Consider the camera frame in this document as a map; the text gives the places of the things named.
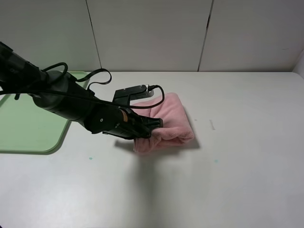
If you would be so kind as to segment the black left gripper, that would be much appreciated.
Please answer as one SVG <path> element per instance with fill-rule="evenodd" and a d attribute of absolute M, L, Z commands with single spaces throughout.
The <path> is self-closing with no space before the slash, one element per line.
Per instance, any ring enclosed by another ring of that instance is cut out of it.
<path fill-rule="evenodd" d="M 107 120 L 110 126 L 103 130 L 103 134 L 115 137 L 133 140 L 138 138 L 149 139 L 152 130 L 163 127 L 161 118 L 151 118 L 138 115 L 129 108 L 117 108 L 110 114 L 110 120 Z"/>

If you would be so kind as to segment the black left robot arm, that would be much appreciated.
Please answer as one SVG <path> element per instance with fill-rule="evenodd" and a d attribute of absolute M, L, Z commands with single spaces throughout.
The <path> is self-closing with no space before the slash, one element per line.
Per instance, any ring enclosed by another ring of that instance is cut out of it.
<path fill-rule="evenodd" d="M 140 106 L 130 104 L 132 100 L 153 96 L 154 89 L 162 89 L 161 86 L 137 85 L 120 89 L 108 102 L 98 99 L 90 88 L 79 85 L 98 73 L 108 73 L 107 69 L 97 69 L 81 79 L 67 70 L 65 62 L 41 70 L 4 43 L 0 45 L 2 95 L 14 94 L 18 100 L 21 94 L 28 94 L 36 106 L 77 122 L 92 134 L 109 134 L 127 140 L 149 139 L 154 129 L 163 127 L 161 118 L 139 115 L 134 110 Z"/>

